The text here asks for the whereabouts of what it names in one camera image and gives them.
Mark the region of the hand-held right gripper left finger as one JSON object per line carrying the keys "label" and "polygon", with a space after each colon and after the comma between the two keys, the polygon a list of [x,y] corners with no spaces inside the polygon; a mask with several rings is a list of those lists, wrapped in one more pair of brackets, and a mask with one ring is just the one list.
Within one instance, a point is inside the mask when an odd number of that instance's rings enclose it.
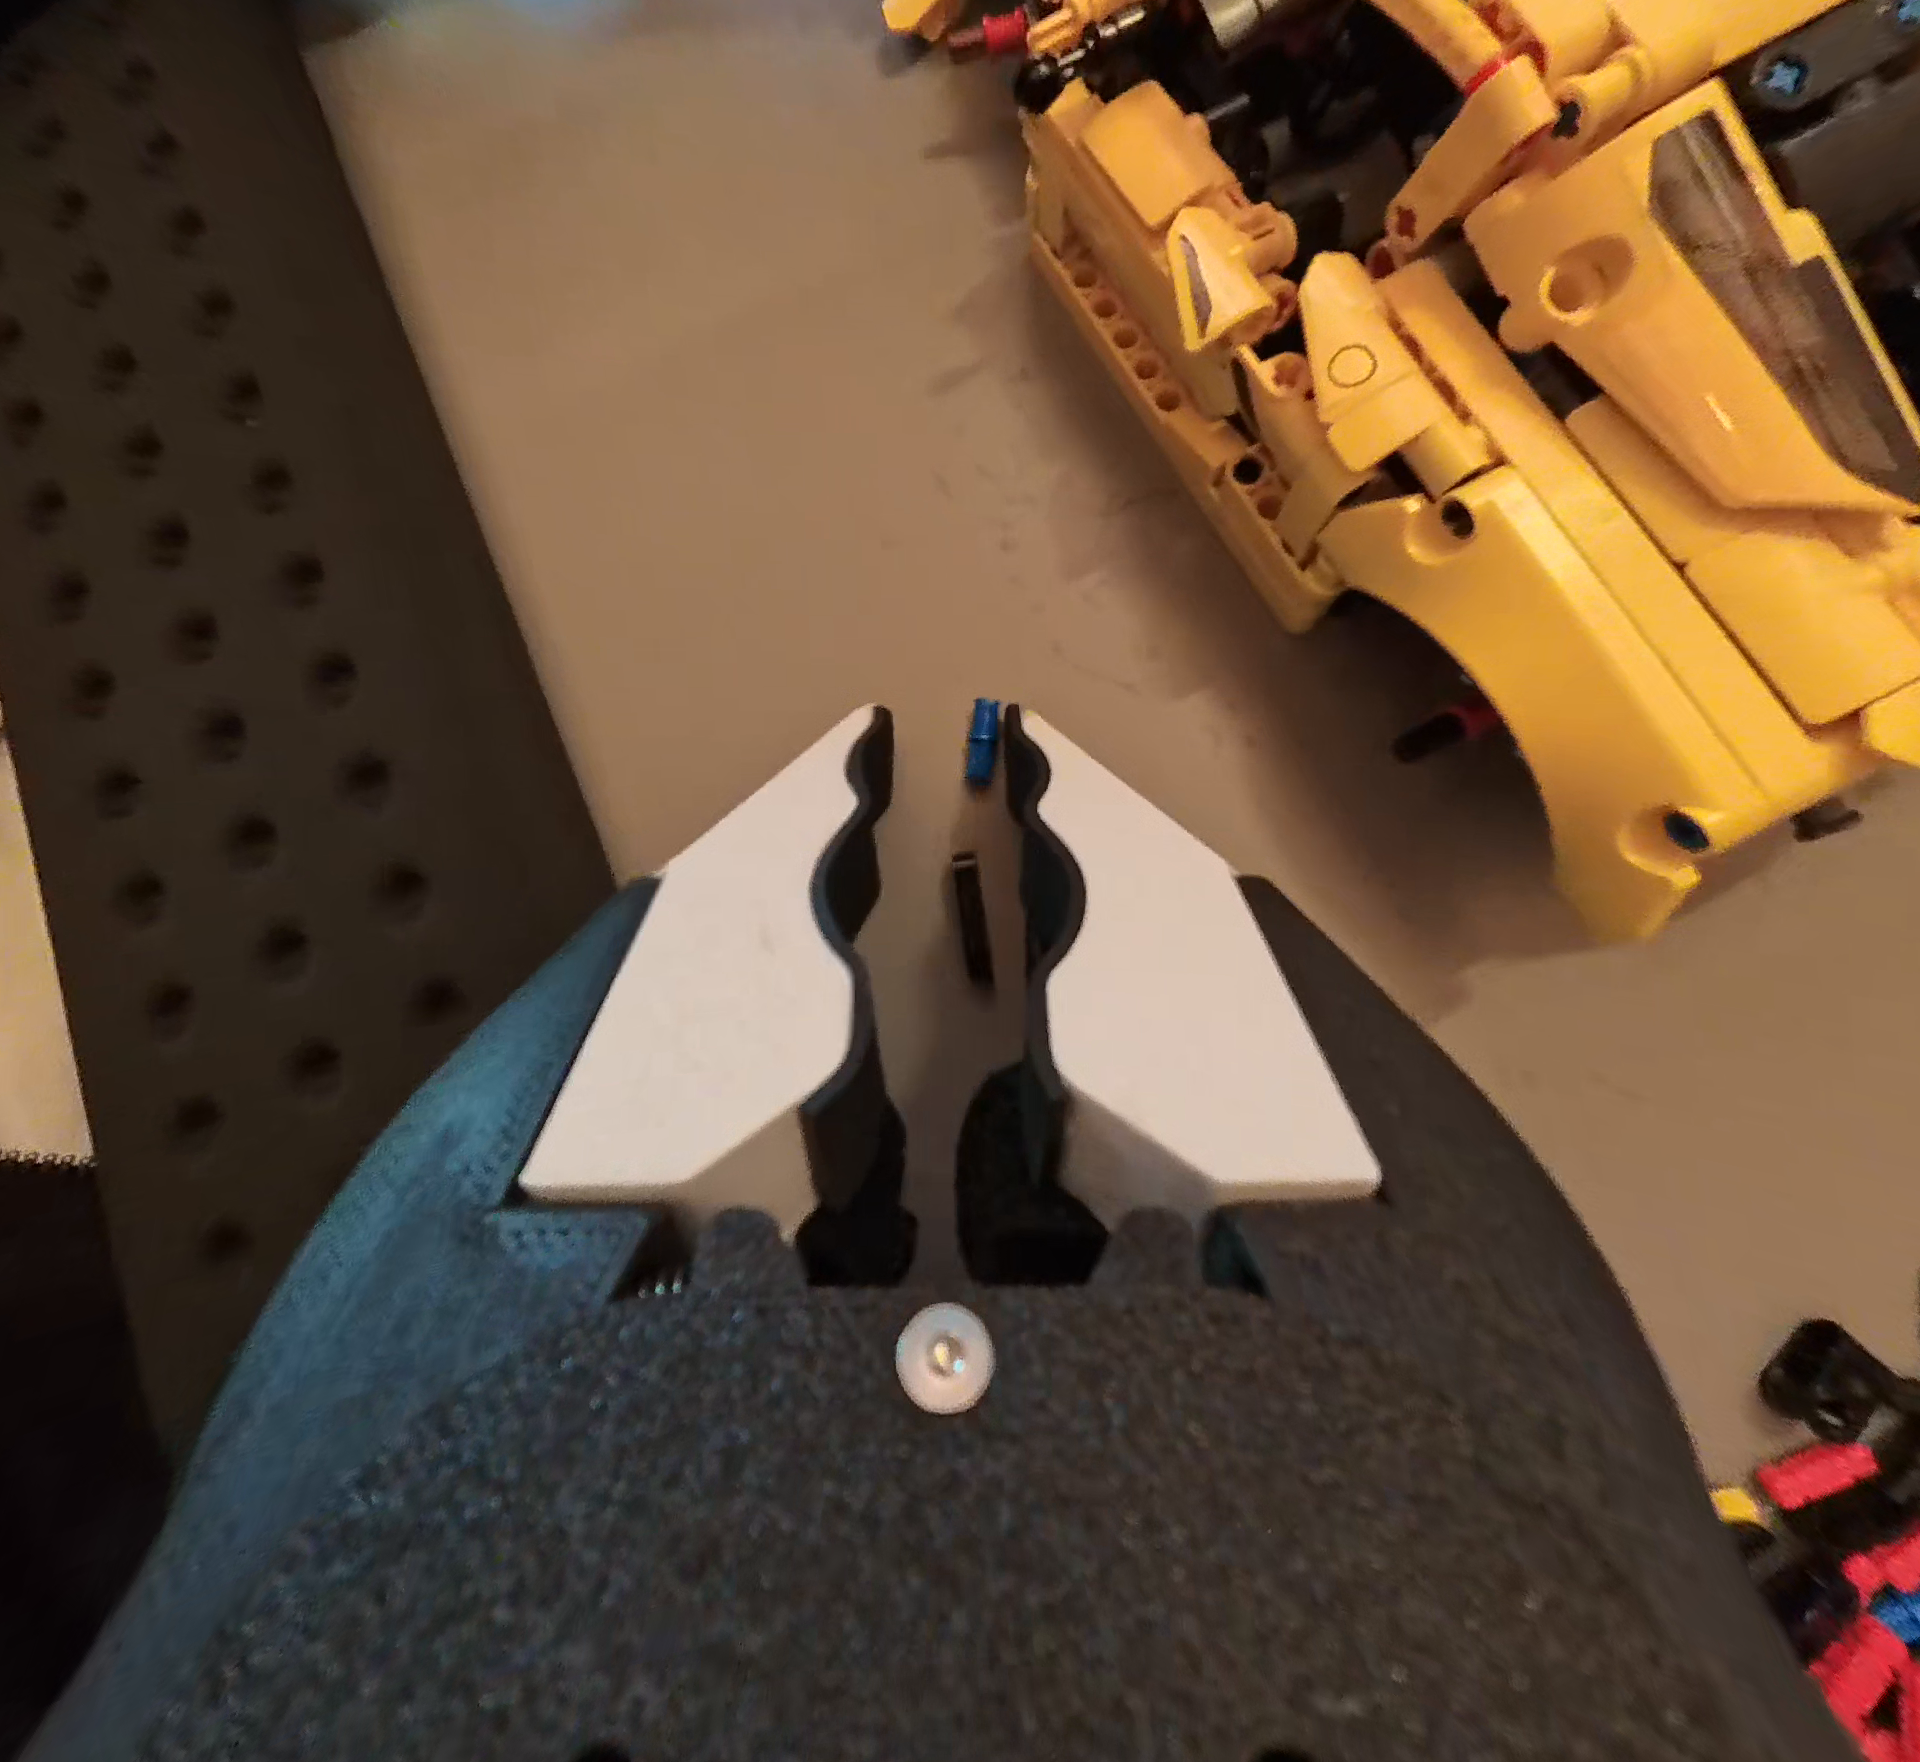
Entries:
{"label": "hand-held right gripper left finger", "polygon": [[893,716],[857,704],[647,880],[516,1174],[692,1245],[753,1211],[817,1284],[896,1284],[916,1222],[857,933],[879,897]]}

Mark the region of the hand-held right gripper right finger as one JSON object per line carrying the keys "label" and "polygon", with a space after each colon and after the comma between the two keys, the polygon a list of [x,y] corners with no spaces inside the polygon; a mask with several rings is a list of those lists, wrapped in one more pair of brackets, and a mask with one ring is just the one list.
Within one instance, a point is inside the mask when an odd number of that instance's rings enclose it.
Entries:
{"label": "hand-held right gripper right finger", "polygon": [[1122,1222],[1375,1203],[1379,1155],[1260,931],[1249,883],[1053,723],[1003,713],[1023,1035],[956,1144],[983,1284],[1082,1284]]}

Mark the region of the yellow toy car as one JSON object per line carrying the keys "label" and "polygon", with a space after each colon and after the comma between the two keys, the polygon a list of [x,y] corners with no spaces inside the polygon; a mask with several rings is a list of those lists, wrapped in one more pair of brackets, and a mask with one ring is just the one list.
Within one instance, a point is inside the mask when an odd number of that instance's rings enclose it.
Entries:
{"label": "yellow toy car", "polygon": [[1363,597],[1602,938],[1917,764],[1917,0],[883,0],[1283,629]]}

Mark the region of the person's fleece-lined jacket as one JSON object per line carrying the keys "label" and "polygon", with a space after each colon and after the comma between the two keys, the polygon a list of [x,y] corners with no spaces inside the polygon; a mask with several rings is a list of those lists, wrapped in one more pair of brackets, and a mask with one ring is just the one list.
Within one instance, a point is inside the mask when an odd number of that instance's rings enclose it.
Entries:
{"label": "person's fleece-lined jacket", "polygon": [[3,746],[3,1755],[157,1532],[143,1400],[12,741]]}

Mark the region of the cluster of red blue pieces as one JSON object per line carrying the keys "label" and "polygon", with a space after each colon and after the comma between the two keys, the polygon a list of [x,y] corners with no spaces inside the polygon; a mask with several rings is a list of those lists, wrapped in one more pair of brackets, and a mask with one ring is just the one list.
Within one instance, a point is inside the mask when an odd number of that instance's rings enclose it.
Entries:
{"label": "cluster of red blue pieces", "polygon": [[1802,1320],[1757,1377],[1805,1438],[1710,1504],[1860,1758],[1917,1755],[1917,1377]]}

